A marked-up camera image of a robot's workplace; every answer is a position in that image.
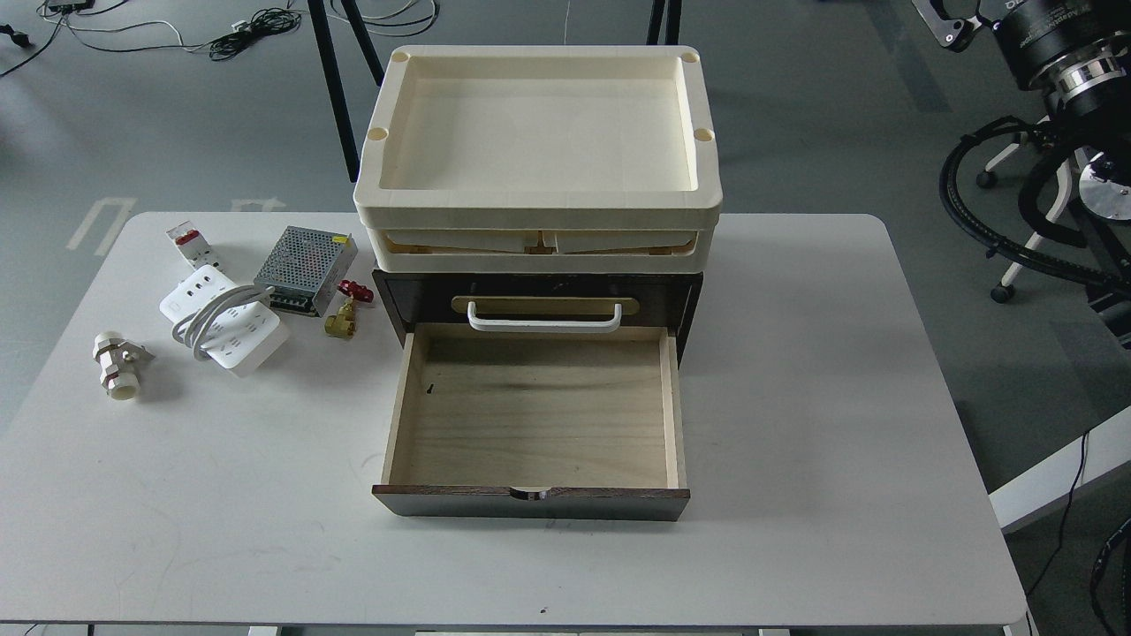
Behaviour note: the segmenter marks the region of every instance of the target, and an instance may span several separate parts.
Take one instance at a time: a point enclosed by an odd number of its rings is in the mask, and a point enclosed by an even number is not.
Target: caster wheel
[[[1013,289],[1013,285],[999,284],[996,287],[990,290],[990,298],[999,304],[1004,304],[1009,302],[1009,299],[1013,298],[1013,294],[1016,293],[1017,290]]]
[[[998,184],[998,175],[994,174],[993,172],[986,172],[985,170],[983,170],[974,179],[974,182],[978,184],[978,188],[982,188],[983,190],[988,190],[990,188],[993,188],[994,186]]]

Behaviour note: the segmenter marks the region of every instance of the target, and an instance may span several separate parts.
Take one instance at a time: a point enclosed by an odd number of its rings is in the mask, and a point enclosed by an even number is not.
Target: open drawer
[[[677,519],[675,338],[417,325],[373,495],[398,515]]]

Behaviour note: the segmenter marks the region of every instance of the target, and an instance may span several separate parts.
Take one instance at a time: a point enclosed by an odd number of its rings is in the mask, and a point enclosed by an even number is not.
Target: white cable
[[[118,28],[90,28],[90,27],[86,27],[86,26],[75,26],[75,25],[72,25],[70,23],[69,19],[67,19],[66,16],[60,17],[58,20],[52,20],[51,18],[49,18],[46,16],[40,16],[40,17],[43,18],[43,22],[46,22],[46,23],[51,23],[51,24],[60,24],[61,23],[63,26],[66,26],[70,31],[86,31],[86,32],[93,32],[93,33],[122,33],[123,31],[129,31],[131,28],[137,28],[139,26],[148,26],[148,25],[163,24],[163,25],[167,26],[169,28],[173,29],[173,33],[176,34],[176,43],[180,44],[180,48],[183,49],[183,50],[185,50],[185,51],[193,52],[193,51],[196,51],[196,50],[198,50],[198,49],[200,49],[202,46],[206,46],[206,45],[210,44],[209,42],[206,42],[204,44],[200,44],[199,46],[187,46],[184,44],[184,36],[181,35],[181,32],[175,26],[173,26],[172,23],[169,23],[169,22],[165,22],[165,20],[147,20],[147,22],[144,22],[144,23],[131,24],[131,25],[127,25],[127,26],[122,26],[122,27],[118,27]]]
[[[396,11],[392,11],[391,14],[386,14],[383,16],[362,16],[362,19],[364,19],[364,20],[387,20],[389,18],[395,18],[395,17],[399,16],[400,14],[404,14],[408,9],[412,9],[421,0],[408,0],[408,2],[405,2],[405,5],[403,7],[400,7]]]
[[[201,347],[208,340],[208,332],[216,318],[228,309],[266,300],[274,292],[275,287],[264,289],[254,285],[240,285],[227,290],[196,313],[190,313],[173,325],[173,340],[191,349],[192,356],[197,360],[208,360],[208,354]]]

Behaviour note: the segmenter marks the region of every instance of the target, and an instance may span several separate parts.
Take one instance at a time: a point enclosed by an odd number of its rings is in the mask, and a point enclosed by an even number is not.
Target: drawer front
[[[682,356],[702,274],[390,274],[377,269],[373,281],[402,343],[420,324],[467,323],[467,299],[572,298],[586,299],[590,306],[595,299],[621,299],[627,302],[620,324],[667,328]],[[533,313],[553,317],[545,309]],[[563,310],[559,317],[579,316],[592,318],[594,312]]]
[[[674,522],[691,499],[687,488],[551,488],[374,485],[373,496],[405,517],[517,517]]]

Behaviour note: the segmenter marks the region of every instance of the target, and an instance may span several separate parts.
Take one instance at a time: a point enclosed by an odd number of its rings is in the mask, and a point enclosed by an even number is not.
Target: gray floor
[[[399,3],[361,2],[365,12]],[[44,42],[51,25],[35,17],[35,5],[0,0],[0,22]],[[110,5],[98,0],[96,8]],[[641,43],[649,2],[441,5],[423,35],[374,37],[380,55],[406,42],[561,43],[567,9],[570,44]],[[75,24],[167,19],[198,43],[265,6],[135,0]],[[360,130],[375,87],[345,25],[334,29]],[[171,38],[163,27],[88,36],[121,48]],[[1005,113],[1041,114],[1035,96],[1013,87],[988,36],[960,55],[942,51],[905,1],[688,0],[682,42],[702,54],[726,212],[870,213],[884,221],[988,490],[1131,404],[1128,355],[1082,292],[1022,274],[1018,298],[994,304],[987,292],[1005,263],[986,261],[938,203],[938,170],[959,135]],[[0,69],[24,55],[0,38]],[[1026,153],[1003,166],[996,191],[969,192],[1017,235],[1024,226],[1010,186],[1033,161]],[[9,334],[0,353],[0,436],[97,270],[104,237],[112,240],[119,207],[110,203],[75,244],[96,203],[136,199],[139,213],[258,209],[247,201],[274,199],[280,209],[343,212],[352,209],[351,195],[309,25],[221,63],[175,50],[102,53],[61,33],[0,80],[0,329]],[[1065,489],[1070,482],[1067,475]],[[1088,609],[1087,576],[1103,538],[1129,512],[1125,491],[1121,480],[1073,507],[1065,549],[1031,599],[1043,633],[1102,634]],[[1026,585],[1054,545],[1056,521],[1009,538]]]

